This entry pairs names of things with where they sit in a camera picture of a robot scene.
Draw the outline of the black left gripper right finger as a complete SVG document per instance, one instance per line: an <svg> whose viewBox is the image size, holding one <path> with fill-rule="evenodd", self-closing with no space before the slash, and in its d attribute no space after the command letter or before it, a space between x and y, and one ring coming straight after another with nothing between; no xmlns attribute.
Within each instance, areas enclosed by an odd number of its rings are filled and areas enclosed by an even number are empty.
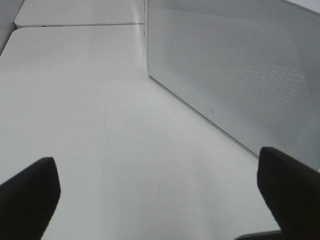
<svg viewBox="0 0 320 240"><path fill-rule="evenodd" d="M262 147L258 189L287 240L320 238L320 174L273 147Z"/></svg>

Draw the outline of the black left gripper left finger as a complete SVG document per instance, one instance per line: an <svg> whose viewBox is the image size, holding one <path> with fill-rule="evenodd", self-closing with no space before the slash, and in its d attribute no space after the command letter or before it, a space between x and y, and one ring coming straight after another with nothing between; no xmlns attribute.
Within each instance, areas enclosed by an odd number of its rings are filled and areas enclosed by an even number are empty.
<svg viewBox="0 0 320 240"><path fill-rule="evenodd" d="M53 157L43 157L0 185L0 238L40 240L61 196Z"/></svg>

